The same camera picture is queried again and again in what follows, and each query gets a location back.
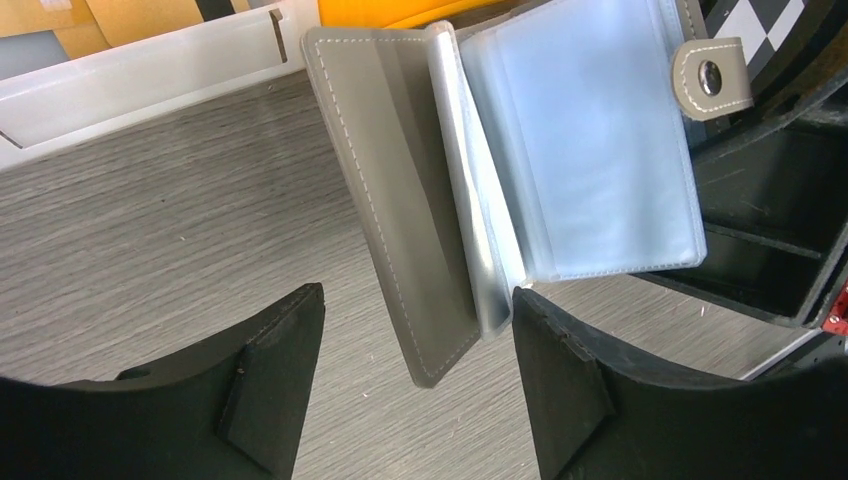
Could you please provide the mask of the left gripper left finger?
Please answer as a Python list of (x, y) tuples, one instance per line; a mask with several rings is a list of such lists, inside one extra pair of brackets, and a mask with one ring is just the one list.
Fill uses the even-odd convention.
[(325, 319), (307, 283), (110, 381), (1, 381), (5, 479), (288, 479)]

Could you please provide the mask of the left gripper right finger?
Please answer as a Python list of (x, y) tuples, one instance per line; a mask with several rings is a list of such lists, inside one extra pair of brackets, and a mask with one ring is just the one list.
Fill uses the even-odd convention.
[(544, 479), (843, 479), (847, 359), (741, 381), (651, 354), (518, 288), (513, 334)]

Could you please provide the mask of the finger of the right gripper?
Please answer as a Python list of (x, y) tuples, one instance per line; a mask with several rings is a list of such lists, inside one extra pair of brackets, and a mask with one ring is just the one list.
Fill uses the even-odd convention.
[(788, 328), (822, 328), (847, 280), (847, 43), (695, 155), (709, 254), (657, 285)]

